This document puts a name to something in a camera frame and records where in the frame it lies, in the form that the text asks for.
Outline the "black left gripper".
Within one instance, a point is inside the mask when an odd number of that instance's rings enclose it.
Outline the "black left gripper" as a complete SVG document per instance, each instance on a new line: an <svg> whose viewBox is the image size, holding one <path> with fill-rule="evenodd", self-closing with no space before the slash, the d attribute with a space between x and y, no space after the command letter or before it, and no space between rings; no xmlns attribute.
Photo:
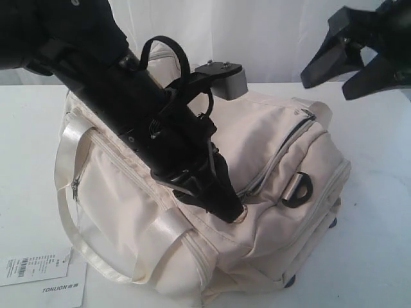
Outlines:
<svg viewBox="0 0 411 308"><path fill-rule="evenodd" d="M182 96L174 89L127 91L118 103L118 137L150 168L154 178L178 186L175 197L232 223L242 212L224 157L213 153L209 87Z"/></svg>

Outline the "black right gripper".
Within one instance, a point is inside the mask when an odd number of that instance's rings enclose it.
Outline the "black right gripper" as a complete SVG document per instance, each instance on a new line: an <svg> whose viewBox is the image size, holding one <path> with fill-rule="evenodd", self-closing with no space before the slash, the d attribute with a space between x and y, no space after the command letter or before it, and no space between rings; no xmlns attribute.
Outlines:
<svg viewBox="0 0 411 308"><path fill-rule="evenodd" d="M361 14L365 45L376 52L365 67L363 46L354 34ZM342 86L346 100L410 88L410 1L383 1L373 10L339 9L328 19L325 39L302 71L301 81L310 89L353 71L359 72Z"/></svg>

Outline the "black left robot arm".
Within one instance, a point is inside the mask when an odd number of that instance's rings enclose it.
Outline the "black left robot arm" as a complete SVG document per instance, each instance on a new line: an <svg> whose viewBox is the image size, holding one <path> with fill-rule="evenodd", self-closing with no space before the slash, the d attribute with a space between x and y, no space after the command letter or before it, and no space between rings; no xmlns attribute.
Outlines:
<svg viewBox="0 0 411 308"><path fill-rule="evenodd" d="M212 89L242 71L211 62L192 69L172 38L180 76L163 87L149 73L152 41L130 50L108 1L2 1L1 68L56 76L182 202L232 223L243 205L211 137Z"/></svg>

